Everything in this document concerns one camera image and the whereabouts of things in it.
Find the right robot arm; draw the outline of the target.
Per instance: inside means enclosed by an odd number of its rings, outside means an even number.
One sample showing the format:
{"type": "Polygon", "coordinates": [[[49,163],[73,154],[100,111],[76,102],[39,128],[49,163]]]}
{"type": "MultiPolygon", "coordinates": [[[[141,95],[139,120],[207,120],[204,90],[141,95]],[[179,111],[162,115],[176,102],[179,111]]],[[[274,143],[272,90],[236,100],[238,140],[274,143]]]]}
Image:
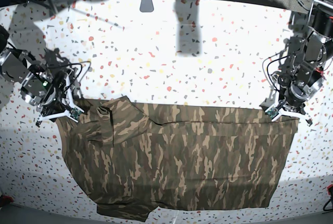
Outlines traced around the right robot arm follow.
{"type": "Polygon", "coordinates": [[[65,100],[74,68],[69,61],[56,56],[45,61],[37,60],[29,51],[7,47],[9,33],[1,27],[1,76],[21,85],[23,100],[43,116],[56,114],[72,107],[65,100]]]}

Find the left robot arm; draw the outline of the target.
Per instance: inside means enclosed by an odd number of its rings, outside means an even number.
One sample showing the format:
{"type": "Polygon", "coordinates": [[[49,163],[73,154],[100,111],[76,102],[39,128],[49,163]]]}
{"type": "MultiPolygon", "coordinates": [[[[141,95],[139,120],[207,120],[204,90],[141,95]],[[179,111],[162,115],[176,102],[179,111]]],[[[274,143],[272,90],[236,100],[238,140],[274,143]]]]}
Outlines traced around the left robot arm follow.
{"type": "Polygon", "coordinates": [[[276,94],[265,113],[274,121],[283,115],[305,117],[305,103],[323,87],[324,66],[332,60],[332,2],[314,0],[305,29],[290,39],[287,56],[269,76],[276,94]]]}

